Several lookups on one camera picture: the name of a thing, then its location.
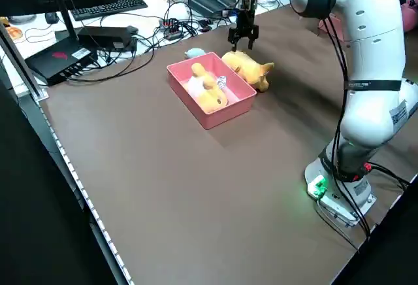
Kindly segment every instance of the stuffed animal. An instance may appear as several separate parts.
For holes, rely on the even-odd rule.
[[[222,109],[228,104],[228,99],[222,89],[217,85],[216,78],[207,72],[202,64],[194,63],[191,66],[193,76],[184,84],[184,88],[195,99],[201,109],[209,114]]]
[[[268,89],[266,75],[274,68],[274,63],[260,65],[247,54],[240,51],[227,52],[222,56],[222,61],[255,89],[258,89],[260,92]]]

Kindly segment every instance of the desk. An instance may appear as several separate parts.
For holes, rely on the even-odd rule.
[[[230,50],[225,27],[160,49],[131,75],[60,84],[41,103],[137,284],[327,284],[353,254],[315,213],[303,179],[339,115],[334,50],[288,7],[257,23],[251,56],[276,62],[270,88],[210,131],[171,90],[165,67],[188,48]],[[376,156],[406,179],[418,166],[417,128],[415,116]],[[370,181],[372,225],[400,192],[381,175]],[[349,234],[364,238],[359,227]]]
[[[139,10],[129,11],[131,14],[139,14],[143,16],[156,16],[156,17],[164,17],[169,4],[164,0],[144,0],[145,3],[148,5],[148,8],[143,8]],[[289,4],[289,0],[280,0],[283,5]],[[261,14],[271,9],[275,9],[277,5],[273,5],[270,7],[258,7],[256,14]],[[58,12],[58,16],[60,22],[57,24],[51,25],[48,27],[48,24],[45,22],[44,14],[39,14],[34,22],[30,22],[28,24],[19,25],[19,27],[23,33],[27,31],[27,36],[29,37],[30,42],[27,42],[24,37],[20,40],[16,40],[16,46],[21,53],[24,59],[40,52],[41,50],[51,46],[56,42],[54,37],[54,31],[66,30],[64,23],[62,22],[62,16]],[[72,24],[74,27],[82,27],[81,22],[74,21],[72,14],[70,12],[70,18],[72,20]],[[95,18],[90,20],[84,20],[84,25],[89,26],[99,26],[101,18]],[[116,14],[109,17],[106,17],[105,20],[102,22],[103,26],[106,27],[127,27],[128,25],[134,26],[138,28],[138,33],[143,37],[149,37],[153,34],[154,28],[159,26],[158,18],[145,18],[145,17],[138,17],[138,16],[131,16],[128,14]],[[157,34],[156,39],[162,38],[163,34]],[[163,41],[162,45],[170,44],[168,41]],[[142,45],[140,42],[138,43],[137,55],[141,55],[144,53],[146,47]],[[3,57],[3,50],[0,49],[0,57]],[[130,53],[122,54],[121,58],[118,61],[121,61],[125,58],[130,58]],[[20,78],[19,74],[14,69],[13,65],[9,61],[7,57],[3,60],[5,69],[8,72],[10,81],[15,89],[17,95],[25,95],[27,93],[27,89]]]

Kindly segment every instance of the blue object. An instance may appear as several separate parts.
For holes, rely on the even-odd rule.
[[[186,58],[197,58],[198,56],[205,55],[206,52],[201,48],[191,48],[184,54]]]

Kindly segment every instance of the computer mouse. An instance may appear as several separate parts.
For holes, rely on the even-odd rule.
[[[47,24],[53,25],[58,22],[59,18],[56,12],[47,12],[45,14],[45,20]]]

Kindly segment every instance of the black keyboard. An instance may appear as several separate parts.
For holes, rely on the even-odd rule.
[[[98,18],[147,7],[148,5],[143,0],[119,0],[106,5],[74,9],[71,13],[74,20],[79,22],[80,20]]]

